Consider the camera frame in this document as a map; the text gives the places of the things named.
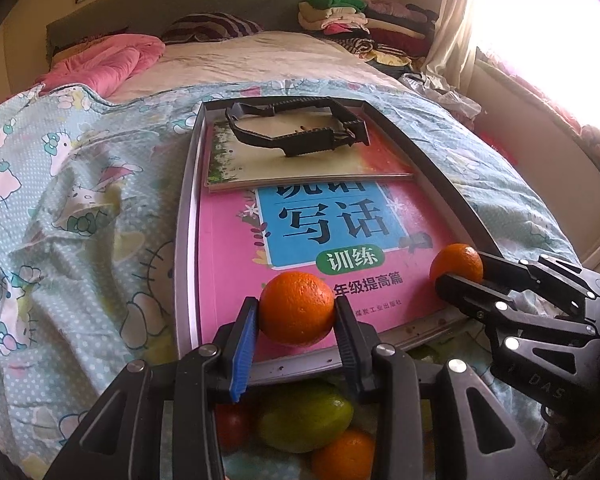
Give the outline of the orange mandarin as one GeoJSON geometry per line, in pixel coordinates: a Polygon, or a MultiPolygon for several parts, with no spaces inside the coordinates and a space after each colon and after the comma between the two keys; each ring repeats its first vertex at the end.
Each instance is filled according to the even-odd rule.
{"type": "Polygon", "coordinates": [[[437,278],[447,273],[480,284],[484,270],[479,253],[467,244],[456,243],[445,246],[432,260],[429,281],[434,283],[437,278]]]}
{"type": "Polygon", "coordinates": [[[314,477],[325,480],[366,480],[375,457],[375,439],[368,432],[349,428],[336,440],[312,453],[314,477]]]}
{"type": "Polygon", "coordinates": [[[258,318],[260,330],[274,344],[312,346],[334,327],[335,294],[313,274],[285,271],[262,290],[258,318]]]}

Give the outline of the red tomato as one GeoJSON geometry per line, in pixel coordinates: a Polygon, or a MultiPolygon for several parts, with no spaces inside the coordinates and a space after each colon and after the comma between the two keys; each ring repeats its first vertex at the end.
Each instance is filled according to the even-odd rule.
{"type": "Polygon", "coordinates": [[[214,416],[216,433],[223,452],[235,452],[250,441],[252,416],[244,404],[218,404],[214,416]]]}

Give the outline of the grey shallow tray box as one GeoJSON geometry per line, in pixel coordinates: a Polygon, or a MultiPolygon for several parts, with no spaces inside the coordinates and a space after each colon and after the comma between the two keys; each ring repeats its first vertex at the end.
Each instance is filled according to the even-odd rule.
{"type": "MultiPolygon", "coordinates": [[[[411,179],[380,179],[380,180],[352,180],[317,183],[320,184],[343,182],[375,181],[385,184],[392,181],[414,181],[426,193],[431,203],[448,222],[455,233],[457,242],[474,246],[480,252],[490,255],[498,254],[498,245],[491,233],[480,220],[478,214],[466,202],[458,189],[445,177],[439,168],[427,155],[396,125],[385,117],[379,110],[361,100],[345,100],[343,105],[350,112],[361,118],[370,126],[383,132],[398,151],[407,156],[415,168],[411,179]]],[[[206,169],[207,129],[216,122],[224,120],[226,103],[223,101],[204,104],[197,116],[192,143],[189,147],[180,206],[178,206],[178,226],[174,242],[174,315],[176,328],[176,342],[178,351],[187,353],[202,344],[208,344],[200,339],[198,318],[198,220],[201,196],[204,192],[223,193],[241,190],[256,190],[257,188],[272,188],[289,184],[258,186],[257,188],[238,188],[211,192],[204,185],[202,175],[206,169]]],[[[434,314],[419,318],[411,323],[378,333],[382,341],[393,344],[396,348],[411,349],[424,344],[452,330],[453,327],[463,322],[463,315],[459,310],[442,302],[441,310],[434,314]]]]}

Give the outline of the pink chinese workbook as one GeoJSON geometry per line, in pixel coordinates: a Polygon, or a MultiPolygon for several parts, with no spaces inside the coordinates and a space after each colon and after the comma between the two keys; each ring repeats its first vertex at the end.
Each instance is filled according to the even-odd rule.
{"type": "Polygon", "coordinates": [[[457,237],[414,181],[290,184],[201,196],[200,339],[284,271],[311,273],[379,333],[443,304],[431,261],[457,237]]]}

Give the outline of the large green citrus fruit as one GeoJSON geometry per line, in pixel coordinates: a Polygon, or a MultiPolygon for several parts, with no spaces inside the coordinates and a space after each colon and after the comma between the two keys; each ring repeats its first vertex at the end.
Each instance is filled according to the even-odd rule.
{"type": "Polygon", "coordinates": [[[353,415],[352,402],[330,382],[295,382],[274,389],[265,398],[258,436],[276,450],[309,453],[340,437],[353,415]]]}

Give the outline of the white plastic bag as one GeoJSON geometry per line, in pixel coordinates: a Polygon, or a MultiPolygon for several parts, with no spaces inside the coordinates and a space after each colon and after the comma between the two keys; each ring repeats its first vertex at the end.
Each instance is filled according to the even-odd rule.
{"type": "Polygon", "coordinates": [[[440,105],[460,122],[473,122],[482,112],[481,105],[476,101],[453,88],[439,89],[430,78],[422,74],[405,73],[400,76],[399,81],[420,96],[440,105]]]}

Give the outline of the black plastic gripper part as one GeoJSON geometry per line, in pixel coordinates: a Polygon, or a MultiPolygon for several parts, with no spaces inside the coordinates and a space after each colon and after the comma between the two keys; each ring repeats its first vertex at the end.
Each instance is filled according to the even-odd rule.
{"type": "Polygon", "coordinates": [[[335,151],[336,148],[342,146],[350,148],[357,143],[370,146],[370,136],[364,120],[350,112],[340,101],[326,98],[326,96],[284,99],[262,106],[235,102],[225,110],[225,118],[235,138],[242,144],[255,148],[279,148],[287,157],[335,151]],[[301,128],[299,131],[271,138],[238,125],[238,120],[247,115],[272,118],[278,113],[305,110],[306,108],[328,108],[332,117],[340,123],[341,128],[335,129],[331,126],[313,129],[301,128]]]}

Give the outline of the cream curtain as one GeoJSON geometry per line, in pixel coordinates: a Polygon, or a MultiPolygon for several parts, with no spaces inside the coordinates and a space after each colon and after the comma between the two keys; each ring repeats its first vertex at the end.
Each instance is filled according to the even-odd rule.
{"type": "Polygon", "coordinates": [[[469,0],[442,0],[434,41],[422,71],[442,90],[466,93],[474,72],[476,45],[471,40],[469,0]]]}

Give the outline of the hello kitty blue quilt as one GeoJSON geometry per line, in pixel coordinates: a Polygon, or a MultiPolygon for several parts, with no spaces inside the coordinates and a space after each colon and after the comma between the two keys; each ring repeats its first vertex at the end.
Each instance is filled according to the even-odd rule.
{"type": "Polygon", "coordinates": [[[504,256],[577,254],[513,166],[441,106],[381,84],[279,79],[143,98],[84,86],[0,104],[0,449],[44,476],[122,370],[173,361],[171,261],[186,155],[202,103],[333,96],[377,107],[470,203],[504,256]]]}

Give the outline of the pile of folded clothes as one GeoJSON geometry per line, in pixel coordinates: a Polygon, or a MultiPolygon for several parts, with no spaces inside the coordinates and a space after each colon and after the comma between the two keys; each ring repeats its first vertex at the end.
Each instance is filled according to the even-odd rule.
{"type": "Polygon", "coordinates": [[[384,74],[417,75],[434,42],[439,14],[396,0],[302,0],[300,27],[384,74]]]}

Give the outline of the green yellow thin book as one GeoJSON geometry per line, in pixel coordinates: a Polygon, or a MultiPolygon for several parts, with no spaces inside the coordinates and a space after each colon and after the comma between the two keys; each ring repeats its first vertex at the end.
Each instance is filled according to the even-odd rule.
{"type": "Polygon", "coordinates": [[[288,157],[279,148],[256,148],[236,139],[227,122],[207,129],[206,175],[211,192],[265,185],[411,179],[415,170],[383,132],[370,126],[370,145],[362,143],[288,157]]]}

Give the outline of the grey green headboard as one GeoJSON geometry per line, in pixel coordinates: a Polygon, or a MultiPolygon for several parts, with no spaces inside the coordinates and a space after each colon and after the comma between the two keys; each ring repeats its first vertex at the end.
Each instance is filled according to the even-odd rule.
{"type": "Polygon", "coordinates": [[[303,0],[97,0],[46,26],[46,55],[87,39],[111,34],[161,35],[173,22],[194,13],[233,14],[266,30],[298,32],[303,0]]]}

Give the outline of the pink folded blanket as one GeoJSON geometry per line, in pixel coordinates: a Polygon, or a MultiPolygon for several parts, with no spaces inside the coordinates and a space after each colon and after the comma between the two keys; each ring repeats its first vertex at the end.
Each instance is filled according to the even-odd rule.
{"type": "Polygon", "coordinates": [[[155,36],[117,34],[82,41],[52,57],[50,70],[35,79],[42,94],[65,84],[85,84],[108,98],[128,79],[146,72],[166,45],[155,36]]]}

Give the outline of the striped purple pillow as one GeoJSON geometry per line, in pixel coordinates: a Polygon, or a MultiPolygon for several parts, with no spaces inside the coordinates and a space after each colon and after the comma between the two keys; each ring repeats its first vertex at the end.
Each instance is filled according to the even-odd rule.
{"type": "Polygon", "coordinates": [[[263,32],[262,27],[228,13],[193,13],[178,18],[160,35],[165,44],[221,42],[263,32]]]}

